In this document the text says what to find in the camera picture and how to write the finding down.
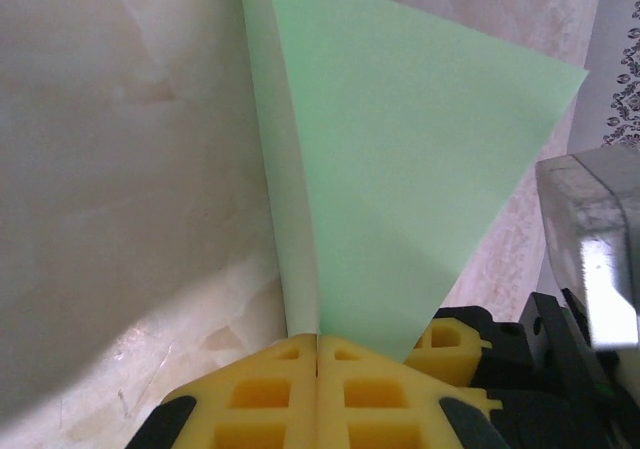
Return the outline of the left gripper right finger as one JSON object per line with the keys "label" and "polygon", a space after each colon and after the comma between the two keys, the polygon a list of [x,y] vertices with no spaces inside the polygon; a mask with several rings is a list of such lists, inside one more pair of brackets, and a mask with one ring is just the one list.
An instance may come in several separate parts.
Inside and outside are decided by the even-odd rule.
{"label": "left gripper right finger", "polygon": [[321,336],[319,448],[463,448],[449,424],[460,389],[346,339]]}

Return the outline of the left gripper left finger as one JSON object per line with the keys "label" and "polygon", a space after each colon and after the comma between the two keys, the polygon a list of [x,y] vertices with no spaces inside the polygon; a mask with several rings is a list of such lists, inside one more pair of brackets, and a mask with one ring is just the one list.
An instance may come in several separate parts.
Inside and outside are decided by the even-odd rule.
{"label": "left gripper left finger", "polygon": [[317,337],[287,338],[171,391],[129,448],[314,448]]}

